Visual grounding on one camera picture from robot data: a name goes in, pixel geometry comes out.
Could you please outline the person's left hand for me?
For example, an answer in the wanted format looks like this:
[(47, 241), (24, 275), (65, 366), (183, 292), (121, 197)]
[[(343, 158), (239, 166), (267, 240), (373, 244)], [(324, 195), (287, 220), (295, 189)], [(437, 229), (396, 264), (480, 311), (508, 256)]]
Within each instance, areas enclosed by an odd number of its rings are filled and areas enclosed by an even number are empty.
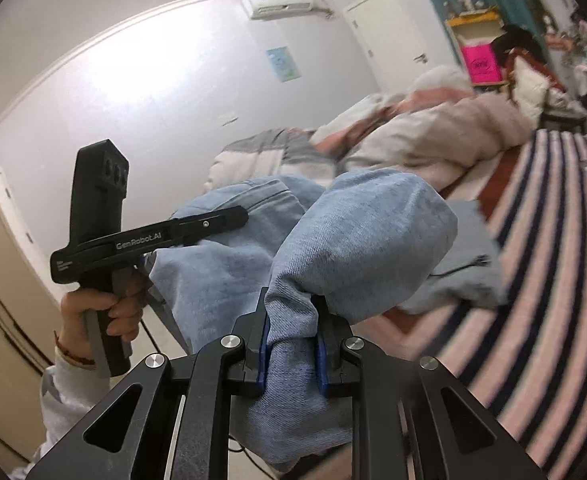
[(140, 332), (148, 280), (134, 271), (123, 284), (121, 292), (100, 292), (80, 287), (67, 292), (60, 303), (62, 328), (56, 335), (56, 347), (64, 359), (80, 367), (95, 365), (91, 347), (90, 318), (103, 318), (107, 336), (121, 342), (133, 341)]

